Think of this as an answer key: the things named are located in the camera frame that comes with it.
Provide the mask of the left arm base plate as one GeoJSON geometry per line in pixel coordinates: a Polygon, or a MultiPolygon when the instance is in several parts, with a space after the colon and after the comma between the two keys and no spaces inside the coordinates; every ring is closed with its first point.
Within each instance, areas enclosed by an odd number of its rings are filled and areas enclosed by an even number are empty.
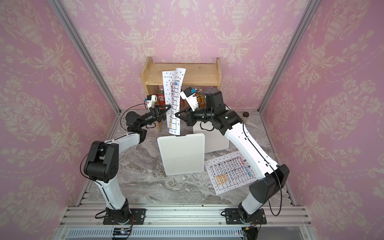
{"type": "Polygon", "coordinates": [[[106,209],[104,225],[143,225],[146,209],[110,210],[106,209]]]}

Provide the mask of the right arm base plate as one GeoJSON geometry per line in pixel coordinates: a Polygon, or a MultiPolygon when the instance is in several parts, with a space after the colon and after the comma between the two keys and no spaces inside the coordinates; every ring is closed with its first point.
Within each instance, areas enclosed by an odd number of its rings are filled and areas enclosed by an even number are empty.
{"type": "Polygon", "coordinates": [[[225,218],[227,225],[266,225],[267,219],[263,209],[259,209],[253,214],[248,214],[242,209],[226,208],[221,212],[221,216],[225,218]]]}

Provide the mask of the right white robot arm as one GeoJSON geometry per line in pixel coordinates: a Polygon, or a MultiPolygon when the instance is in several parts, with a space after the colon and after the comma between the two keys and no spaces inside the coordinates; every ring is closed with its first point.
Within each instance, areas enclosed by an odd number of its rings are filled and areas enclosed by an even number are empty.
{"type": "Polygon", "coordinates": [[[175,116],[192,127],[197,122],[210,122],[240,151],[255,173],[256,181],[250,186],[250,193],[239,204],[239,216],[245,223],[256,220],[262,212],[262,206],[269,203],[276,193],[281,193],[290,170],[279,165],[254,140],[242,118],[224,103],[222,92],[209,89],[204,92],[205,107],[198,103],[196,91],[187,88],[181,92],[181,98],[188,102],[189,108],[179,111],[175,116]]]}

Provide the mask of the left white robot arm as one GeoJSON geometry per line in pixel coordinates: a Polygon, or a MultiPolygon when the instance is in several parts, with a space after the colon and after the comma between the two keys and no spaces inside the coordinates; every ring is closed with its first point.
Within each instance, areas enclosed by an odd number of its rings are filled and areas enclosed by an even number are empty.
{"type": "Polygon", "coordinates": [[[149,107],[144,115],[134,111],[126,112],[127,133],[108,141],[94,141],[85,157],[83,174],[95,182],[105,201],[104,225],[134,224],[134,214],[128,199],[123,195],[117,180],[119,155],[131,147],[141,144],[147,135],[147,128],[166,119],[170,105],[149,107]]]}

